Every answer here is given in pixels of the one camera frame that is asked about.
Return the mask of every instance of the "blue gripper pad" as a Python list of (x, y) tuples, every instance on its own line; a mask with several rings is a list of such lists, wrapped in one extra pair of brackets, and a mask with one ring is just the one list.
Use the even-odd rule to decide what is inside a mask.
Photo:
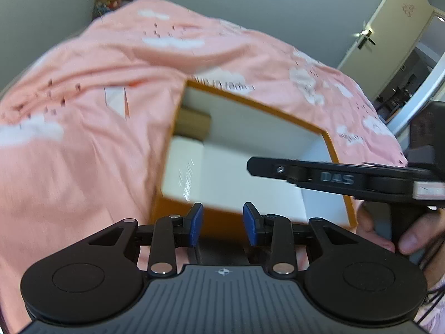
[(246, 204), (244, 204), (243, 206), (243, 222), (244, 222), (244, 229), (246, 230), (251, 246), (256, 246), (257, 236), (255, 229), (255, 218)]
[(204, 206), (200, 205), (190, 224), (189, 245), (195, 247), (201, 232), (202, 220), (204, 217)]

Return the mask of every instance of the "circular pad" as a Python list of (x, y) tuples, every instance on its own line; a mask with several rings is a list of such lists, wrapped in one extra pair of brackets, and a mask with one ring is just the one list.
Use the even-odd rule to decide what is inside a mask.
[(309, 266), (304, 285), (322, 310), (367, 325), (413, 319), (426, 295), (417, 266), (367, 244), (333, 246)]
[(98, 322), (128, 308), (141, 293), (141, 272), (113, 247), (65, 250), (23, 275), (22, 296), (36, 319), (65, 325)]
[(104, 279), (104, 271), (96, 265), (70, 264), (54, 273), (53, 283), (67, 293), (84, 293), (98, 287)]

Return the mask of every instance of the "small cardboard box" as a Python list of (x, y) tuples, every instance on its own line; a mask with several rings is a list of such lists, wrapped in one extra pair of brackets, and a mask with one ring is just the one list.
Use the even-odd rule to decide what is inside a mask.
[(250, 201), (261, 214), (283, 215), (292, 222), (323, 217), (343, 227), (356, 225), (351, 197), (252, 177), (246, 170), (252, 156), (337, 163), (324, 130), (196, 81), (186, 83), (182, 106), (210, 116), (210, 132), (200, 141), (175, 136), (172, 127), (164, 168), (157, 178), (152, 223), (171, 214), (185, 215), (193, 203), (201, 202), (201, 235), (245, 242), (242, 211), (243, 204)]

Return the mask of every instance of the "white label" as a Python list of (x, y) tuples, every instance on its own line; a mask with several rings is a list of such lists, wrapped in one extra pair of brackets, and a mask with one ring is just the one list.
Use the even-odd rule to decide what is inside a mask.
[(445, 199), (445, 183), (443, 182), (414, 182), (412, 198), (421, 200)]

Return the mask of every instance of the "door handle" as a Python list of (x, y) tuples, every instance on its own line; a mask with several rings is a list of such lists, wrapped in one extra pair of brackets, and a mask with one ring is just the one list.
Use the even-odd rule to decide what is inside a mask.
[(372, 45), (375, 46), (375, 42), (372, 41), (372, 39), (370, 38), (371, 34), (372, 34), (371, 30), (363, 30), (361, 32), (363, 39), (362, 39), (362, 41), (360, 41), (359, 45), (357, 46), (359, 50), (362, 49), (362, 47), (364, 46), (364, 43), (367, 41), (369, 41)]

